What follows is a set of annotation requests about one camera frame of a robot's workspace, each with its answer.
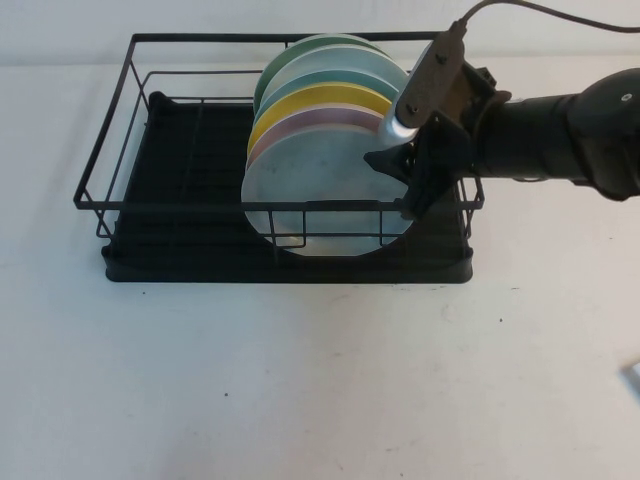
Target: cable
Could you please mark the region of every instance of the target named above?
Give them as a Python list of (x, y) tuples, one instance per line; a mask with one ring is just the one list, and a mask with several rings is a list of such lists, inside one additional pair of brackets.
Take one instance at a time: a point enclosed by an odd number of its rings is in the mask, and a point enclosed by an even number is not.
[(525, 0), (484, 0), (478, 3), (475, 7), (471, 8), (471, 10), (469, 10), (467, 14), (461, 18), (461, 22), (463, 24), (466, 24), (471, 17), (473, 17), (476, 13), (478, 13), (484, 7), (488, 7), (490, 5), (500, 5), (500, 4), (515, 5), (518, 7), (529, 8), (531, 10), (545, 13), (553, 17), (561, 18), (569, 22), (579, 23), (581, 25), (587, 25), (588, 27), (599, 28), (601, 30), (607, 30), (610, 32), (640, 33), (640, 27), (620, 27), (617, 25), (609, 25), (607, 23), (596, 22), (595, 20), (589, 20), (586, 18), (577, 17), (575, 15), (569, 15), (568, 13), (559, 12), (558, 10), (554, 10), (549, 7), (543, 7), (542, 5), (538, 5), (532, 2), (527, 2)]

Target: plate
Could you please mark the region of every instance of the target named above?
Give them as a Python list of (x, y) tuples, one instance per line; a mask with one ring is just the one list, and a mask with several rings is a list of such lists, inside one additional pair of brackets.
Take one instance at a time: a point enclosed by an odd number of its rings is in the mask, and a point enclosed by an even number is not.
[(268, 97), (263, 96), (262, 105), (260, 105), (260, 109), (258, 110), (258, 113), (256, 113), (254, 123), (258, 121), (262, 114), (271, 107), (271, 105), (282, 97), (304, 87), (325, 82), (353, 83), (355, 85), (360, 85), (361, 87), (370, 88), (374, 92), (378, 92), (380, 95), (392, 102), (398, 96), (398, 90), (393, 85), (366, 72), (358, 72), (354, 70), (325, 70), (322, 72), (312, 72), (285, 83)]
[(294, 58), (297, 58), (298, 56), (303, 55), (315, 48), (335, 44), (361, 45), (364, 47), (372, 48), (384, 54), (384, 52), (373, 43), (365, 40), (364, 38), (356, 37), (354, 35), (323, 34), (303, 38), (299, 42), (294, 43), (289, 48), (280, 52), (280, 54), (276, 58), (271, 60), (271, 62), (269, 62), (267, 67), (264, 69), (264, 71), (260, 75), (260, 78), (258, 79), (258, 83), (253, 95), (253, 111), (257, 112), (260, 108), (260, 101), (262, 100), (264, 89), (267, 88), (267, 85), (269, 84), (273, 76), (278, 73), (278, 71), (282, 67), (284, 67)]
[(307, 73), (324, 70), (357, 70), (374, 75), (401, 91), (408, 75), (389, 57), (359, 45), (330, 45), (300, 55), (276, 73), (262, 98), (269, 97), (281, 86)]
[[(407, 191), (402, 182), (374, 171), (365, 153), (380, 150), (377, 135), (356, 126), (323, 125), (299, 130), (277, 141), (255, 159), (242, 183), (243, 202), (377, 200), (390, 202)], [(266, 212), (246, 212), (260, 234), (270, 233)], [(377, 237), (307, 237), (301, 212), (274, 212), (281, 247), (307, 256), (355, 256), (381, 248)], [(402, 234), (411, 225), (399, 212), (382, 215), (382, 231)], [(307, 212), (307, 233), (378, 234), (379, 212)], [(383, 238), (388, 244), (392, 237)]]
[(278, 100), (258, 119), (249, 137), (247, 157), (253, 145), (271, 125), (297, 110), (321, 103), (350, 103), (382, 115), (391, 107), (391, 102), (379, 93), (350, 83), (319, 83), (302, 88)]
[(264, 132), (249, 152), (246, 168), (249, 168), (253, 161), (275, 142), (297, 130), (316, 125), (338, 124), (355, 125), (375, 134), (381, 121), (382, 115), (378, 112), (349, 104), (321, 104), (299, 110), (276, 122)]

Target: black wire dish rack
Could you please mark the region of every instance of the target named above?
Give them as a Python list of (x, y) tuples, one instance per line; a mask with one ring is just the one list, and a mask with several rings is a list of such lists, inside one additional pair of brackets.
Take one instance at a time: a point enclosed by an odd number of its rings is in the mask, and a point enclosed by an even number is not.
[[(434, 32), (360, 33), (371, 41), (421, 42)], [(403, 235), (383, 233), (393, 202), (242, 203), (246, 145), (253, 123), (247, 96), (261, 69), (210, 70), (210, 54), (273, 57), (304, 34), (136, 34), (74, 202), (93, 210), (107, 277), (114, 281), (263, 283), (461, 283), (472, 276), (471, 219), (482, 208), (477, 178), (458, 182)], [(150, 47), (134, 64), (141, 44)], [(200, 46), (192, 57), (183, 48)], [(170, 68), (162, 58), (179, 59)], [(193, 65), (187, 60), (193, 59)], [(245, 212), (268, 215), (256, 232)], [(380, 229), (309, 233), (316, 212), (374, 212)], [(299, 212), (301, 232), (278, 232), (277, 212)], [(306, 245), (313, 236), (374, 237), (381, 249), (357, 257), (308, 257), (282, 248), (282, 237)]]

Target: white table surface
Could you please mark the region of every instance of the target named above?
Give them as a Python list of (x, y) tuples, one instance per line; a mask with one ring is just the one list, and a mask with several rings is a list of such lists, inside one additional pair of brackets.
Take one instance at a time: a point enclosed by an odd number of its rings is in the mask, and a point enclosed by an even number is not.
[(71, 199), (117, 73), (0, 69), (0, 479), (638, 478), (640, 201), (487, 181), (460, 286), (110, 283)]

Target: black drip tray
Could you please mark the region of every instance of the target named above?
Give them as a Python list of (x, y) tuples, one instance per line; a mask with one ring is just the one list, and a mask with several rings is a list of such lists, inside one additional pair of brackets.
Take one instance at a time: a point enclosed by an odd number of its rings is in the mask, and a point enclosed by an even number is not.
[[(150, 97), (150, 116), (125, 203), (238, 205), (248, 104)], [(451, 191), (443, 202), (455, 201)], [(104, 247), (114, 281), (461, 283), (472, 275), (459, 211), (433, 213), (391, 245), (360, 257), (303, 257), (259, 236), (243, 212), (121, 212)]]

